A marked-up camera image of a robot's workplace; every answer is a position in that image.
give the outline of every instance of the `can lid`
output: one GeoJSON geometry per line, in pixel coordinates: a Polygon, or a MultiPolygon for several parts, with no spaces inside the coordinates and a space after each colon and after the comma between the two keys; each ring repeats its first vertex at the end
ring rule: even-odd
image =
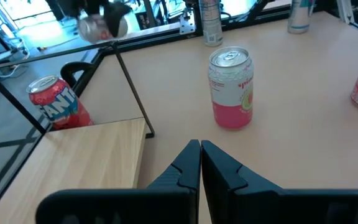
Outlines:
{"type": "Polygon", "coordinates": [[[225,47],[212,53],[210,61],[219,67],[233,67],[248,60],[248,51],[241,47],[225,47]]]}
{"type": "Polygon", "coordinates": [[[28,93],[39,93],[51,87],[59,80],[57,75],[49,75],[47,77],[42,77],[32,82],[26,89],[28,93]]]}
{"type": "Polygon", "coordinates": [[[80,37],[85,40],[88,39],[87,36],[89,36],[89,33],[91,32],[91,27],[88,23],[89,22],[85,19],[81,19],[77,22],[78,33],[80,34],[80,37]]]}

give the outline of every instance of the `wooden board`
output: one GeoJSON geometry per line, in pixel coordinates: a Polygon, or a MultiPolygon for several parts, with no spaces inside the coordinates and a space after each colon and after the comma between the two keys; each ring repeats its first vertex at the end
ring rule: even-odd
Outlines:
{"type": "MultiPolygon", "coordinates": [[[[190,139],[209,139],[282,187],[358,188],[358,108],[349,97],[358,29],[325,12],[313,14],[305,34],[289,34],[287,23],[224,32],[219,47],[200,37],[122,54],[156,131],[145,143],[140,186],[190,139]],[[245,47],[255,63],[254,117],[238,131],[215,123],[209,93],[209,56],[228,46],[245,47]]],[[[200,223],[211,223],[203,187],[200,223]]]]}
{"type": "Polygon", "coordinates": [[[62,189],[137,187],[145,120],[47,133],[0,200],[0,223],[34,223],[38,204],[62,189]]]}

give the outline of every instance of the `pull tab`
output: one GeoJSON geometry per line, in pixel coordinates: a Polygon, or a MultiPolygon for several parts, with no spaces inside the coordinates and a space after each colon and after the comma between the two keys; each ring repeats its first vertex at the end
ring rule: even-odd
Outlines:
{"type": "Polygon", "coordinates": [[[228,53],[225,54],[225,56],[223,57],[224,60],[233,60],[235,59],[238,55],[240,55],[239,52],[236,51],[230,51],[228,53]]]}
{"type": "Polygon", "coordinates": [[[50,83],[53,80],[53,78],[46,78],[40,82],[40,86],[44,86],[48,83],[50,83]]]}

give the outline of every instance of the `table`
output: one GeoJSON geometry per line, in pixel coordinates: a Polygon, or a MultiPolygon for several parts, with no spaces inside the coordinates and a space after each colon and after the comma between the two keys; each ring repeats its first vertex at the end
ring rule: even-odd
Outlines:
{"type": "Polygon", "coordinates": [[[45,134],[0,199],[0,223],[35,223],[58,190],[136,188],[145,127],[138,118],[45,134]]]}
{"type": "MultiPolygon", "coordinates": [[[[305,34],[289,34],[287,20],[277,21],[225,32],[219,47],[232,45],[245,47],[255,63],[254,118],[240,131],[214,121],[207,73],[217,48],[202,37],[122,54],[157,133],[145,142],[139,185],[160,175],[190,139],[208,139],[284,188],[358,188],[358,108],[349,98],[358,29],[318,12],[305,34]]],[[[118,72],[116,60],[105,57],[98,71],[118,72]]],[[[98,74],[92,85],[107,83],[98,74]]],[[[111,92],[100,88],[98,100],[111,92]]],[[[201,189],[200,223],[210,223],[201,189]]]]}

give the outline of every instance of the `white can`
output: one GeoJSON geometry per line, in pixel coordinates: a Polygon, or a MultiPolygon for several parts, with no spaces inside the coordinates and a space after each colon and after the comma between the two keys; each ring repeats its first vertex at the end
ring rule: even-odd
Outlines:
{"type": "Polygon", "coordinates": [[[254,64],[248,51],[225,47],[209,58],[209,86],[215,121],[224,128],[241,128],[252,119],[254,64]]]}
{"type": "Polygon", "coordinates": [[[200,0],[205,45],[215,47],[223,42],[219,0],[200,0]]]}
{"type": "Polygon", "coordinates": [[[302,34],[309,30],[310,17],[313,13],[315,0],[292,0],[288,32],[302,34]]]}

